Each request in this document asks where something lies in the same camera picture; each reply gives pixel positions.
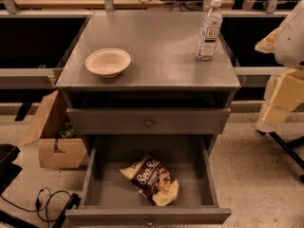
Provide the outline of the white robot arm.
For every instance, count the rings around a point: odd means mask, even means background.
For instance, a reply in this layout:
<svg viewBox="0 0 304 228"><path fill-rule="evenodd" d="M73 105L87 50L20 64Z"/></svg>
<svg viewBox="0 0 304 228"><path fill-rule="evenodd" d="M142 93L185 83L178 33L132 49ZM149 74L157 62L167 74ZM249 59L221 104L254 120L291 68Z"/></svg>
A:
<svg viewBox="0 0 304 228"><path fill-rule="evenodd" d="M304 103L304 1L294 9L265 38L255 50L273 53L275 60L288 68L269 79L264 103L260 109L256 129L272 132L282 125L290 114Z"/></svg>

